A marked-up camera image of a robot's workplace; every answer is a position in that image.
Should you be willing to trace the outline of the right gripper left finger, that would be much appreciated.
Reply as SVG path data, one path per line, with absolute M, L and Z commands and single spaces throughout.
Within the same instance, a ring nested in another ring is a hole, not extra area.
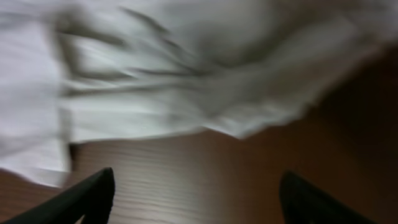
M 3 224 L 107 224 L 114 195 L 114 172 L 107 167 Z

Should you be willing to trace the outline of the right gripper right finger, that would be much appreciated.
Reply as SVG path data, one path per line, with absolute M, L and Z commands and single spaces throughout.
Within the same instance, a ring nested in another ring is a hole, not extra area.
M 288 171 L 279 184 L 285 224 L 376 224 Z

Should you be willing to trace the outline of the white shirt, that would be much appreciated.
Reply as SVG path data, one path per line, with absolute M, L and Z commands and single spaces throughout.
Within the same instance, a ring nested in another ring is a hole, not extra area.
M 245 138 L 396 42 L 396 1 L 2 1 L 1 169 L 59 187 L 70 143 Z

